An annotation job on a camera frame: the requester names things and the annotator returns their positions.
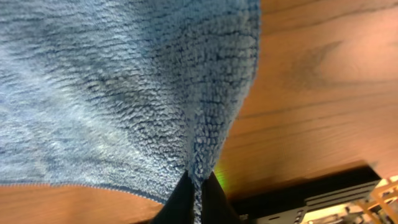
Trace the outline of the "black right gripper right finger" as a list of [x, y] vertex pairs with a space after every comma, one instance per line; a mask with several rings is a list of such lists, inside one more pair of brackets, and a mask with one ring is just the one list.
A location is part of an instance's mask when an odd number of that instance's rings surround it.
[[239, 224], [239, 216], [229, 204], [213, 172], [201, 185], [201, 204], [202, 224]]

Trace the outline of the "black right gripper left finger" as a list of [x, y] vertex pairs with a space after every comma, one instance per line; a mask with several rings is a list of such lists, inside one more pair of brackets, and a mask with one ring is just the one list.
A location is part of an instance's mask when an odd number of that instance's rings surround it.
[[151, 224], [193, 224], [195, 188], [186, 171]]

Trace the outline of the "blue microfiber cloth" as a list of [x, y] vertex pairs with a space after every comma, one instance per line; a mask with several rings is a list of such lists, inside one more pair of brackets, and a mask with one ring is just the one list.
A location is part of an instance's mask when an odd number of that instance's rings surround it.
[[84, 185], [205, 217], [256, 77], [259, 1], [1, 2], [1, 184]]

